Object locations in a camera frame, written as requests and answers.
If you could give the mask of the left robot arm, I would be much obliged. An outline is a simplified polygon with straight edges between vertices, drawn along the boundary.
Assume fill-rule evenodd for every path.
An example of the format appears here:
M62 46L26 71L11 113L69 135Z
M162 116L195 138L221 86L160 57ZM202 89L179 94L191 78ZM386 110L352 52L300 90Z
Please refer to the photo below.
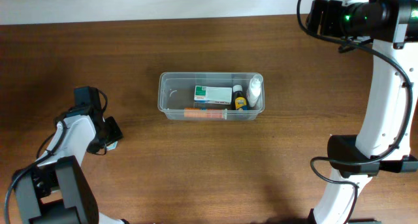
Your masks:
M41 144L35 161L14 173L5 195L5 222L14 195L23 223L127 223L99 211L81 169L86 153L106 155L123 137L115 119L103 116L106 99L94 87L74 89L74 106L55 118L56 131Z

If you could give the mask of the orange tablet tube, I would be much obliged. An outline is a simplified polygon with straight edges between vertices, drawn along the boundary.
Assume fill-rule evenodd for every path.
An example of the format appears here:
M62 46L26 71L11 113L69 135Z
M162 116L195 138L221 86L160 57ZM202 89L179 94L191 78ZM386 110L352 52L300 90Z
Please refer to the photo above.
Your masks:
M227 119L227 109L185 108L185 118Z

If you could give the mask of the white spray bottle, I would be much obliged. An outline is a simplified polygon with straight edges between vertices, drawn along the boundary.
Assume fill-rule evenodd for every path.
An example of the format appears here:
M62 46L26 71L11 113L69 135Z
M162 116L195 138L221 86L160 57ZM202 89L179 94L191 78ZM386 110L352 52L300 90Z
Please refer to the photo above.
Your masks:
M263 83L263 77L260 74L256 74L249 81L248 89L246 92L246 97L248 100L248 105L251 108L253 108L256 105L261 95L262 83Z

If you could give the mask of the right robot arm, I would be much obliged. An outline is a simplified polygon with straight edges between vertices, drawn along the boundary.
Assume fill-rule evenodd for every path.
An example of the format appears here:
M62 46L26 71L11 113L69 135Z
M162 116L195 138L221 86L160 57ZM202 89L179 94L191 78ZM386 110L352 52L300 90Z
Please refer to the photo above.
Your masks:
M314 0L305 34L338 45L340 53L371 54L366 115L356 135L333 135L324 160L325 192L309 223L348 223L364 187L380 171L415 172L410 131L417 105L417 0Z

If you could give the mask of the white green medicine box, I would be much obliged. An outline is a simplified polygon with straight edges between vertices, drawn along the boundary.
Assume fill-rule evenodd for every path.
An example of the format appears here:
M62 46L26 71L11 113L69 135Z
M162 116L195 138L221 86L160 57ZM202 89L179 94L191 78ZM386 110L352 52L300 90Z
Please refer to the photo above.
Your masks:
M231 104L232 88L195 86L194 101L208 104Z

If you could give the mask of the dark dropper bottle white cap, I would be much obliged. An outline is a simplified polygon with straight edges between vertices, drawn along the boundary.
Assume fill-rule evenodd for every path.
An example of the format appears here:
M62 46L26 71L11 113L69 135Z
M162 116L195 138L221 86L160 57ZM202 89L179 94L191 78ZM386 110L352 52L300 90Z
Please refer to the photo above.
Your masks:
M233 86L233 110L247 110L248 103L241 85Z

